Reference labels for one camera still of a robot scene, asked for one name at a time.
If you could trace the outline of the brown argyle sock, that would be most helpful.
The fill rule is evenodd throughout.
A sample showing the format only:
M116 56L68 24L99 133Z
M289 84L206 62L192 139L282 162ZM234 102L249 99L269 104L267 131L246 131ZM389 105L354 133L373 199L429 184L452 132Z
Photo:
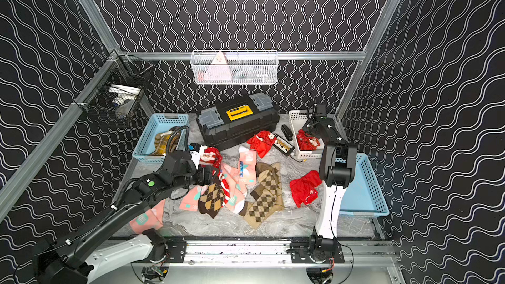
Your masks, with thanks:
M198 201L198 211L201 214L209 215L212 219L216 218L220 209L224 206L226 200L225 193L221 183L213 183L208 186Z

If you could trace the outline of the red santa striped sock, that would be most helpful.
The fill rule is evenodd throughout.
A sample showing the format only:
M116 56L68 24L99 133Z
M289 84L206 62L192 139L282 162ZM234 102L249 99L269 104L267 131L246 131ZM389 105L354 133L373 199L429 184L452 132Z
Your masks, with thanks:
M211 166L216 169L221 169L222 155L215 147L207 147L200 155L200 166Z

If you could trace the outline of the red penguin sock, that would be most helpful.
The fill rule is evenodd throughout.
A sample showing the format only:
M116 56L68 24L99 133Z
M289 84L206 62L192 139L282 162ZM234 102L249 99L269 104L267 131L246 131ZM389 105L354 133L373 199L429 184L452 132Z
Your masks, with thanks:
M296 137L300 151L315 151L320 147L319 139L311 137L303 130L299 130Z

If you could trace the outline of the yellow brown plaid sock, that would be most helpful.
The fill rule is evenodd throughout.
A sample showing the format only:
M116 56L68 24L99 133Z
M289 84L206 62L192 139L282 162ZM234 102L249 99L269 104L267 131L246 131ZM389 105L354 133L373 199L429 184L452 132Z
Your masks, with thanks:
M155 150L150 153L150 156L165 156L167 153L171 153L176 150L180 134L173 135L174 130L169 130L166 132L159 133L155 136Z

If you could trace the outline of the tan argyle sock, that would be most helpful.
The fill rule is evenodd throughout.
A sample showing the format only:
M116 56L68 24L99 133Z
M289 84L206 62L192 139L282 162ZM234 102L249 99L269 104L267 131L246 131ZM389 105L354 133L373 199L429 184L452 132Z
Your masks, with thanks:
M239 213L254 229L257 229L273 213L284 210L281 183L281 163L258 163L255 166L258 185L250 193L253 202L245 202Z

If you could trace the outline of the red snowflake sock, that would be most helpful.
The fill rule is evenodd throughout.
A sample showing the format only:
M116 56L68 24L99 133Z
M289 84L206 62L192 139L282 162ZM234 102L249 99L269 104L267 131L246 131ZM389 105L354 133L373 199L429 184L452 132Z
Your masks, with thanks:
M303 177L289 183L293 201L297 208L309 205L318 198L316 188L322 184L318 171L312 170Z

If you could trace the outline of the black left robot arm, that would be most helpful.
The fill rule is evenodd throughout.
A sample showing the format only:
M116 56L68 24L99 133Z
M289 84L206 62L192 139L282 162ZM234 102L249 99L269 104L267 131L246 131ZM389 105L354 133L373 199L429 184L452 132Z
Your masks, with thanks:
M219 172L215 167L199 167L187 151L168 153L157 171L130 180L109 208L77 231L55 241L38 241L32 259L35 280L92 283L132 262L149 259L163 263L170 251L165 238L154 229L108 249L101 246L128 222L170 198L174 191L209 184L218 178Z

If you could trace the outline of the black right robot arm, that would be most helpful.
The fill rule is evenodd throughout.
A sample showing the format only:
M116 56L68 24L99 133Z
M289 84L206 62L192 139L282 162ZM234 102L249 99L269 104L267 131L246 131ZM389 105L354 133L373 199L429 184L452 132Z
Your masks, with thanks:
M319 217L309 240L309 255L331 264L343 264L344 256L337 238L337 221L341 202L356 174L356 147L337 129L322 104L311 103L306 110L307 121L302 130L323 142L318 173L322 180L323 197Z

